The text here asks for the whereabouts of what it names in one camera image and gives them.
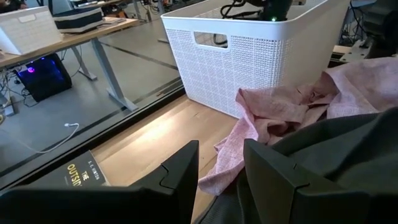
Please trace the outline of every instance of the white storage bin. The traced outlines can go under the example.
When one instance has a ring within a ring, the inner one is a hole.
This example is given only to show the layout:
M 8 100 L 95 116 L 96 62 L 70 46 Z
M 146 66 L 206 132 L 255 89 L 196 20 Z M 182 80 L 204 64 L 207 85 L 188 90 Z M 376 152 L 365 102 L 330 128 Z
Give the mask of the white storage bin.
M 62 41 L 47 6 L 0 14 L 0 49 L 24 55 Z
M 192 100 L 239 118 L 239 88 L 315 81 L 327 68 L 349 0 L 307 0 L 284 22 L 221 19 L 229 0 L 207 0 L 162 15 L 178 70 Z M 229 15 L 258 8 L 246 3 Z M 213 34 L 228 47 L 213 43 Z

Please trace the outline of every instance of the wooden floor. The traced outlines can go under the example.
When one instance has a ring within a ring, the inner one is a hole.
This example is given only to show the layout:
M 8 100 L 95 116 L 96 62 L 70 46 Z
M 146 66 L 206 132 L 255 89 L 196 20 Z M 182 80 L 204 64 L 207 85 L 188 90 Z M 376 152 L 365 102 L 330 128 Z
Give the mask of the wooden floor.
M 190 140 L 199 140 L 200 178 L 216 162 L 213 145 L 225 138 L 235 123 L 235 118 L 183 96 L 92 151 L 111 185 L 128 186 Z M 197 190 L 192 220 L 212 199 Z

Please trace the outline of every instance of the basket handle cutout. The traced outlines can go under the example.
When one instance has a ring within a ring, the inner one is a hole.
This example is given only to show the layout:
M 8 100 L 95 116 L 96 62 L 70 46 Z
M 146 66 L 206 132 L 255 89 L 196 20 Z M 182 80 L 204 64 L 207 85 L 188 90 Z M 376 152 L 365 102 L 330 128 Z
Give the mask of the basket handle cutout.
M 229 50 L 229 38 L 225 34 L 212 34 L 207 32 L 193 32 L 193 39 L 198 47 L 211 50 Z
M 36 16 L 34 14 L 22 16 L 22 17 L 19 17 L 18 20 L 20 23 L 30 22 L 30 21 L 36 20 Z

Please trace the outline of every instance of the pink cloth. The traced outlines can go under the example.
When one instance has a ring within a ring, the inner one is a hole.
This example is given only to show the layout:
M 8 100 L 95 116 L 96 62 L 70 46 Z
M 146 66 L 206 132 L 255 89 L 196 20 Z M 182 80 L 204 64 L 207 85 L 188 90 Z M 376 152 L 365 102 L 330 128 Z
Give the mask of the pink cloth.
M 244 116 L 215 145 L 217 162 L 199 180 L 202 191 L 219 195 L 244 167 L 243 141 L 274 144 L 290 131 L 326 118 L 377 113 L 398 106 L 398 59 L 379 58 L 330 68 L 314 85 L 239 90 Z

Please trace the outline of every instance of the book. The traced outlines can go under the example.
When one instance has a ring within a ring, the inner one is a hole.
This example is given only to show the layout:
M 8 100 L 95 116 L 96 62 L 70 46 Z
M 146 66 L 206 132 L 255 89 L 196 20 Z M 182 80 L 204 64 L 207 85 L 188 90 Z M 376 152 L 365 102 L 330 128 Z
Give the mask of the book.
M 90 151 L 74 158 L 49 174 L 31 183 L 33 186 L 101 186 L 109 185 L 98 163 Z

